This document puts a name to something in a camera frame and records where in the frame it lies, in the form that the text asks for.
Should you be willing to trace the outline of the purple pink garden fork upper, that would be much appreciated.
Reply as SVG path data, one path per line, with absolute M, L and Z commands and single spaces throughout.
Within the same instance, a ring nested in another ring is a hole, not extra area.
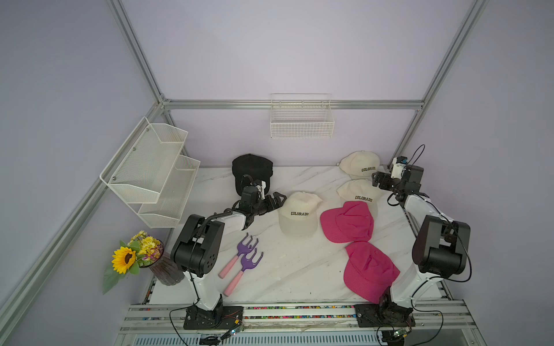
M 235 266 L 235 263 L 242 255 L 247 255 L 251 253 L 258 245 L 259 240 L 254 236 L 250 236 L 249 233 L 246 233 L 246 236 L 237 244 L 237 253 L 236 255 L 223 267 L 219 272 L 219 278 L 223 279 Z

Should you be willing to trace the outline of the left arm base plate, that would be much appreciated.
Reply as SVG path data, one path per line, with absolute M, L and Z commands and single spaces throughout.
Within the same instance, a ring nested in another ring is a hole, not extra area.
M 229 330 L 243 320 L 243 306 L 218 304 L 214 310 L 197 306 L 187 308 L 183 323 L 184 330 Z

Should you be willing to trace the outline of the black cap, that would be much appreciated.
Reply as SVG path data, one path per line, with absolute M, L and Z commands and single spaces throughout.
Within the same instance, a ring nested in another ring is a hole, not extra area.
M 234 159 L 232 161 L 232 174 L 235 178 L 237 194 L 241 195 L 243 188 L 250 184 L 249 179 L 244 179 L 245 175 L 249 175 L 253 181 L 265 182 L 264 193 L 267 195 L 271 187 L 273 168 L 274 163 L 271 160 L 254 154 L 244 154 Z

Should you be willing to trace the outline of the pink cap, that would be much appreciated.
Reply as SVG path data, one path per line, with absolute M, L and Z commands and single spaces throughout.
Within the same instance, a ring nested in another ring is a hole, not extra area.
M 320 216 L 325 237 L 336 244 L 368 242 L 375 220 L 369 206 L 361 201 L 348 201 L 341 208 L 324 211 Z
M 346 247 L 349 260 L 343 274 L 347 288 L 372 304 L 379 304 L 384 292 L 400 275 L 392 260 L 369 242 L 352 242 Z

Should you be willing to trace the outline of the sunflower bouquet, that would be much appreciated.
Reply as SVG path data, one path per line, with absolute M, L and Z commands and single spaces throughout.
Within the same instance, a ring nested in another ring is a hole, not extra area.
M 164 244 L 146 231 L 140 231 L 128 242 L 120 242 L 105 268 L 102 293 L 106 294 L 127 275 L 138 275 L 141 269 L 149 268 L 164 254 Z

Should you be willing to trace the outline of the dark glass flower vase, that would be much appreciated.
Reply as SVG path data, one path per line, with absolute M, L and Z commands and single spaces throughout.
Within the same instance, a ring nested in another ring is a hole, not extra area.
M 157 280 L 166 286 L 177 285 L 185 278 L 183 271 L 170 259 L 167 253 L 164 253 L 148 268 Z

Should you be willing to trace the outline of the purple pink garden fork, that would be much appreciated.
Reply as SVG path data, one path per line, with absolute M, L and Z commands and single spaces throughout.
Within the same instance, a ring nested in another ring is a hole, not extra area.
M 237 253 L 236 255 L 223 267 L 219 272 L 219 278 L 223 279 L 235 266 L 235 263 L 242 255 L 247 255 L 251 253 L 258 245 L 259 240 L 254 236 L 250 236 L 249 233 L 246 233 L 246 236 L 237 244 Z
M 229 297 L 234 292 L 235 288 L 238 286 L 239 282 L 241 281 L 243 275 L 247 270 L 252 270 L 258 266 L 260 261 L 263 258 L 263 252 L 258 254 L 258 250 L 254 249 L 251 253 L 245 255 L 241 259 L 241 271 L 238 272 L 238 274 L 235 275 L 235 277 L 231 280 L 229 285 L 225 288 L 223 294 L 226 297 Z

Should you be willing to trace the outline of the purple pink garden fork lower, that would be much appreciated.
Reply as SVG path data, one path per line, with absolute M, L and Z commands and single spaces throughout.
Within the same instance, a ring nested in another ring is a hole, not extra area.
M 223 294 L 226 297 L 229 297 L 234 292 L 235 288 L 238 286 L 239 282 L 241 281 L 243 275 L 247 270 L 252 270 L 258 266 L 260 261 L 263 258 L 263 252 L 258 254 L 258 250 L 254 249 L 251 253 L 245 255 L 241 259 L 241 271 L 238 272 L 238 274 L 235 275 L 235 277 L 231 280 L 229 285 L 225 288 Z

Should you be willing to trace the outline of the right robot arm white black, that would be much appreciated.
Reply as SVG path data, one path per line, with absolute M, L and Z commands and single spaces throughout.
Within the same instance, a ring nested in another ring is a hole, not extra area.
M 424 169 L 396 157 L 388 168 L 372 174 L 372 184 L 391 196 L 419 227 L 412 247 L 413 263 L 400 275 L 379 302 L 381 309 L 407 310 L 432 287 L 453 275 L 460 275 L 469 263 L 467 245 L 470 226 L 456 221 L 421 192 Z

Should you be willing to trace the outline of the white two-tier mesh shelf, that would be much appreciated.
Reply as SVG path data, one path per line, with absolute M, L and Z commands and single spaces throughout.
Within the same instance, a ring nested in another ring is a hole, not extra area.
M 143 118 L 100 180 L 150 229 L 180 223 L 200 168 L 185 155 L 188 132 Z

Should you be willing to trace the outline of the aluminium front rail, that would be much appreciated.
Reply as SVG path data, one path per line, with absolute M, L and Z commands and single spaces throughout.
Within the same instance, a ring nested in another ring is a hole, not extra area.
M 382 327 L 355 303 L 234 304 L 222 321 L 184 306 L 132 305 L 116 345 L 485 345 L 463 301 L 417 303 L 406 320 Z

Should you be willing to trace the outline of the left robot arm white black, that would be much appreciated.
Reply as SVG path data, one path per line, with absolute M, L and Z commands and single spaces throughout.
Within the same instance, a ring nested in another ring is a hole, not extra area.
M 190 215 L 173 245 L 170 258 L 189 274 L 196 296 L 192 307 L 199 311 L 215 312 L 222 305 L 222 294 L 212 283 L 211 271 L 219 256 L 226 231 L 244 231 L 255 217 L 278 210 L 287 196 L 275 192 L 265 195 L 264 185 L 244 187 L 241 199 L 231 208 L 210 216 Z

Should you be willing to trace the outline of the cream Colorado cap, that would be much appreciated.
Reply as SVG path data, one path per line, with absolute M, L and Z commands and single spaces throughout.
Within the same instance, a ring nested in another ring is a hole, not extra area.
M 351 180 L 337 189 L 342 203 L 349 201 L 365 202 L 374 219 L 378 217 L 378 202 L 385 194 L 383 190 L 374 187 L 369 180 Z
M 317 230 L 317 209 L 322 203 L 318 195 L 306 192 L 292 193 L 278 209 L 281 232 L 287 236 L 307 237 Z
M 381 160 L 374 152 L 356 151 L 343 158 L 339 163 L 339 168 L 352 180 L 369 180 L 380 164 Z

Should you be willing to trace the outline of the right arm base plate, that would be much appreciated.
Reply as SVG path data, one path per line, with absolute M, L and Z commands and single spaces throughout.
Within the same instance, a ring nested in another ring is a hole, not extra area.
M 363 327 L 414 327 L 413 309 L 398 306 L 392 301 L 379 304 L 354 305 L 358 326 Z

